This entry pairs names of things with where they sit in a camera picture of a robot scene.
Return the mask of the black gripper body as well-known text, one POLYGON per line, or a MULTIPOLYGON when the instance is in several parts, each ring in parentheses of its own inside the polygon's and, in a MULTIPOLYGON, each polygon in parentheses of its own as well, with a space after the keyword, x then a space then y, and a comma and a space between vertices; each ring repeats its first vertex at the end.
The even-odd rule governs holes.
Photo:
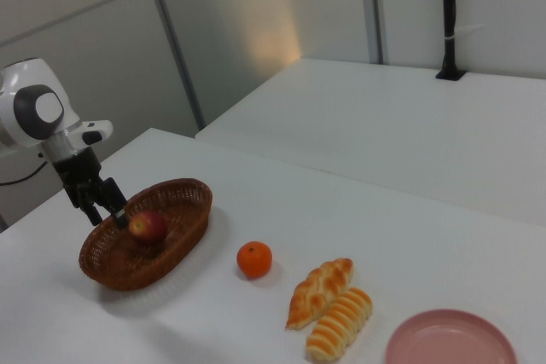
POLYGON ((106 204, 100 192, 102 179, 99 173, 102 166, 91 148, 56 161, 53 166, 75 208, 87 209, 94 204, 106 204))

